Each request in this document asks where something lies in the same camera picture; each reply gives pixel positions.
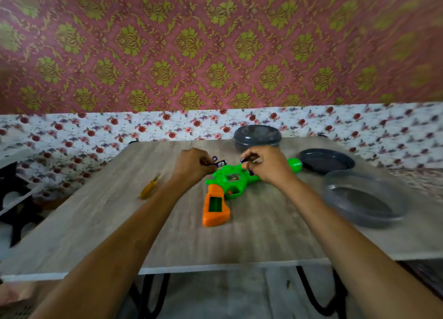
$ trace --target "forearm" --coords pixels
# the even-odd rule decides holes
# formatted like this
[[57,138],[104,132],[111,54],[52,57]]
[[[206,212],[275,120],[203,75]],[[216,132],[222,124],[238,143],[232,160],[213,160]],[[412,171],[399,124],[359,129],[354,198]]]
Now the forearm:
[[113,318],[174,205],[187,189],[180,179],[159,188],[60,282],[31,318]]
[[440,301],[357,231],[305,183],[291,176],[280,190],[297,207],[343,283],[368,318],[434,318]]

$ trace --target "black metal table leg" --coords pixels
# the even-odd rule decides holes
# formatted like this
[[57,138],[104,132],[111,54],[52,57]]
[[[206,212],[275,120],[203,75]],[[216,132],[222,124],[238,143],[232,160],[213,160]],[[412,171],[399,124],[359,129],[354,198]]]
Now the black metal table leg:
[[341,279],[335,269],[332,269],[332,274],[334,275],[335,295],[325,307],[321,306],[317,299],[315,299],[314,293],[312,292],[304,270],[301,266],[297,266],[297,272],[306,291],[307,298],[318,313],[325,317],[329,317],[336,312],[339,319],[346,319],[346,297],[348,295],[348,290],[341,282]]
[[138,292],[135,283],[132,283],[129,289],[129,296],[132,298],[133,302],[137,306],[138,315],[137,319],[156,319],[162,310],[163,303],[166,297],[166,291],[168,290],[168,283],[170,273],[165,273],[163,276],[162,286],[160,287],[159,298],[157,300],[157,305],[154,311],[149,310],[149,296],[151,294],[152,281],[154,275],[145,275],[143,279],[143,287],[141,294]]

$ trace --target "toy gun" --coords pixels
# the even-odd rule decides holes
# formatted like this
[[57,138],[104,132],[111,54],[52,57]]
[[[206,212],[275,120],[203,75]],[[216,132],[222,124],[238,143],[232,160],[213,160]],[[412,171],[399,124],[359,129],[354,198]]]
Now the toy gun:
[[[297,158],[287,160],[293,172],[302,169],[302,162]],[[231,210],[224,203],[224,199],[234,199],[240,196],[249,184],[260,181],[256,175],[241,167],[224,165],[213,173],[213,179],[208,179],[208,193],[203,209],[203,226],[213,227],[221,225],[231,217]]]

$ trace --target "hand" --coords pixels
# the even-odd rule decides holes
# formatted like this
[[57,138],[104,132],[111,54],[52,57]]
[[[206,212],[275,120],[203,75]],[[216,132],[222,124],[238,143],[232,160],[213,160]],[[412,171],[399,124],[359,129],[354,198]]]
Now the hand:
[[289,176],[293,176],[291,167],[286,157],[279,148],[270,145],[253,146],[246,150],[241,158],[260,158],[256,163],[247,161],[241,165],[242,168],[254,172],[262,181],[278,186]]
[[186,182],[189,189],[201,181],[204,176],[217,170],[217,166],[211,164],[214,164],[214,161],[204,150],[197,148],[182,150],[177,157],[172,179]]

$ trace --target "table top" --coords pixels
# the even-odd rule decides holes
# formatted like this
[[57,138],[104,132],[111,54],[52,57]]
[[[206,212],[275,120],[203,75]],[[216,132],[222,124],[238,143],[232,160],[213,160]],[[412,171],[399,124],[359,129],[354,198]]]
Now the table top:
[[[10,252],[0,263],[2,279],[63,278],[143,204],[138,194],[155,174],[169,178],[180,150],[191,147],[207,150],[228,164],[239,163],[241,153],[233,140],[131,143]],[[356,161],[356,171],[383,176],[407,195],[412,208],[401,222],[382,230],[358,228],[386,254],[395,260],[443,257],[440,204],[330,139],[291,137],[280,143],[287,158],[307,148],[344,152]],[[297,176],[321,192],[322,176],[307,170]],[[328,262],[297,210],[271,185],[255,183],[229,200],[231,219],[212,228],[202,226],[206,192],[203,180],[179,200],[140,274]]]

